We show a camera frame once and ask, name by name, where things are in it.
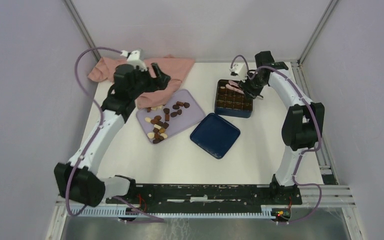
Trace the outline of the pink cloth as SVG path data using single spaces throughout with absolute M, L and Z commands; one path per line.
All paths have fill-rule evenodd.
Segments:
M 141 71 L 126 59 L 102 57 L 98 61 L 87 77 L 97 83 L 112 82 L 103 109 L 118 111 L 133 102 L 139 109 L 166 104 L 186 80 L 195 60 L 166 56 L 148 58 L 144 63 L 146 70 Z

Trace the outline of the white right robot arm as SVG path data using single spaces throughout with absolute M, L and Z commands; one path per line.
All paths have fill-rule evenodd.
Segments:
M 254 58 L 255 69 L 250 69 L 246 60 L 242 64 L 232 60 L 230 73 L 239 77 L 238 85 L 245 97 L 256 99 L 268 86 L 287 110 L 281 129 L 285 149 L 268 191 L 273 203 L 282 204 L 298 193 L 296 175 L 305 154 L 316 152 L 321 146 L 325 107 L 305 95 L 292 81 L 286 64 L 276 62 L 270 51 L 261 51 Z

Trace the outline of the lilac plastic tray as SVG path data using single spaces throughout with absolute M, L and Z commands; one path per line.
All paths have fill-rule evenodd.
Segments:
M 175 109 L 173 109 L 173 105 L 176 102 L 189 103 L 190 107 L 185 108 L 181 106 L 180 110 L 182 111 L 182 114 L 172 117 L 171 113 L 176 111 Z M 154 131 L 155 127 L 154 127 L 154 124 L 152 124 L 149 121 L 146 121 L 146 118 L 153 119 L 155 116 L 160 116 L 161 117 L 160 121 L 164 123 L 166 119 L 166 114 L 163 112 L 164 108 L 170 109 L 170 113 L 168 114 L 169 121 L 167 122 L 168 126 L 164 132 L 165 134 L 168 135 L 167 139 L 199 123 L 206 116 L 205 112 L 200 107 L 200 105 L 196 102 L 196 100 L 193 98 L 191 93 L 186 89 L 180 89 L 172 95 L 172 97 L 169 99 L 167 104 L 164 105 L 163 107 L 161 108 L 158 107 L 156 110 L 151 110 L 151 111 L 147 111 L 145 108 L 137 111 L 136 118 L 147 138 L 148 138 L 147 136 L 148 133 L 155 132 Z M 153 145 L 156 145 L 159 143 L 154 138 L 153 139 L 148 138 L 148 140 Z

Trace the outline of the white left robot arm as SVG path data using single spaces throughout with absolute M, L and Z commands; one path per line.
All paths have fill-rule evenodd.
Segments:
M 114 82 L 98 105 L 99 120 L 91 133 L 67 163 L 55 166 L 58 190 L 67 202 L 96 207 L 102 200 L 114 196 L 125 204 L 136 200 L 137 190 L 131 186 L 134 179 L 121 175 L 100 179 L 97 172 L 114 137 L 136 108 L 136 99 L 143 93 L 164 90 L 168 86 L 171 77 L 156 62 L 150 66 L 146 70 L 129 63 L 116 67 Z

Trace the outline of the dark blue chocolate box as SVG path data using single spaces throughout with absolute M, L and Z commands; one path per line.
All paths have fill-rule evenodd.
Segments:
M 214 113 L 221 116 L 250 118 L 253 112 L 253 100 L 248 99 L 244 94 L 227 89 L 227 79 L 220 79 L 216 85 L 214 102 Z

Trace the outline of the dark heart chocolate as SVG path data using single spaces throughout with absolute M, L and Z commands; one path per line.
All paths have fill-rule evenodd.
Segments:
M 187 108 L 190 107 L 190 104 L 189 104 L 188 102 L 184 102 L 184 103 L 183 103 L 183 107 L 187 109 Z

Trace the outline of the white heart chocolate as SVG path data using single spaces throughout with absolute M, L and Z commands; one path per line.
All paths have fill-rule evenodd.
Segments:
M 154 133 L 154 132 L 149 132 L 149 133 L 147 134 L 147 137 L 148 137 L 149 139 L 154 139 L 154 138 L 155 138 L 155 133 Z

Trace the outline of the dark blue box lid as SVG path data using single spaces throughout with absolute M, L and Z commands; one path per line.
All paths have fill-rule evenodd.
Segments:
M 189 138 L 215 159 L 222 159 L 239 138 L 241 131 L 215 113 L 208 114 Z

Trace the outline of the pink handled metal tongs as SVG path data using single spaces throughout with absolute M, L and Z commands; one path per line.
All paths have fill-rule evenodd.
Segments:
M 239 86 L 236 82 L 234 82 L 234 81 L 232 81 L 232 80 L 229 80 L 229 81 L 227 82 L 227 84 L 225 85 L 225 87 L 226 87 L 227 89 L 229 89 L 229 90 L 231 90 L 231 91 L 234 91 L 234 92 L 237 92 L 237 93 L 239 93 L 239 94 L 242 94 L 242 95 L 245 94 L 244 91 L 240 88 L 240 86 Z

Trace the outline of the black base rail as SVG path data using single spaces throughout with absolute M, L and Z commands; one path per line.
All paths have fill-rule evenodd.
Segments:
M 124 200 L 149 214 L 254 214 L 262 206 L 302 205 L 300 190 L 269 185 L 138 183 Z

